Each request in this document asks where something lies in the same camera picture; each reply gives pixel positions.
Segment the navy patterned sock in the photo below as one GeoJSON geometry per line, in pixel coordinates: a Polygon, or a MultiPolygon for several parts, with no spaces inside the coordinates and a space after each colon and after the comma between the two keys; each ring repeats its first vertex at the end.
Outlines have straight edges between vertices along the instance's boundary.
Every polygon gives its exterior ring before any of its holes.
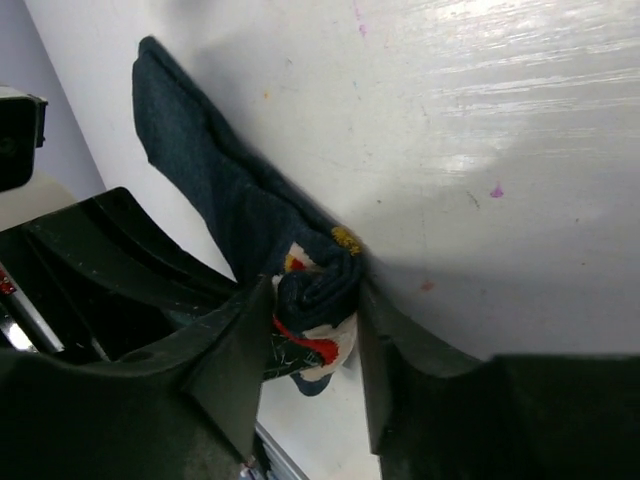
{"type": "Polygon", "coordinates": [[[148,162],[189,201],[235,280],[273,285],[276,336],[269,377],[320,394],[357,336],[362,248],[234,134],[154,37],[132,67],[135,130],[148,162]]]}

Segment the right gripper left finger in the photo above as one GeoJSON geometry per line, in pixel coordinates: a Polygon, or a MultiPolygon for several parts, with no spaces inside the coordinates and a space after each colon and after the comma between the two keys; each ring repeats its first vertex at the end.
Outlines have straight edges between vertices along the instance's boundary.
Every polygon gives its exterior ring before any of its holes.
{"type": "Polygon", "coordinates": [[[273,287],[116,362],[1,354],[5,479],[235,479],[250,456],[273,287]]]}

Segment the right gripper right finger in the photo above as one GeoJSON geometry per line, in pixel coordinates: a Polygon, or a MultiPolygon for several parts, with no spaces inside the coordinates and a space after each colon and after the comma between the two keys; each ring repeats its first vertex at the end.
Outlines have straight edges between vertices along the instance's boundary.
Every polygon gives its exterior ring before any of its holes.
{"type": "Polygon", "coordinates": [[[474,359],[399,312],[359,300],[370,448],[386,479],[635,479],[639,360],[474,359]]]}

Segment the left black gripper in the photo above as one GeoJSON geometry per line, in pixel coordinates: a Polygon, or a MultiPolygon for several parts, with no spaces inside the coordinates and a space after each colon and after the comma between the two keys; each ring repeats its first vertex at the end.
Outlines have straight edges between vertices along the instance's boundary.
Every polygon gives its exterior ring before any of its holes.
{"type": "Polygon", "coordinates": [[[221,307],[237,284],[118,187],[1,232],[1,344],[115,361],[221,307]]]}

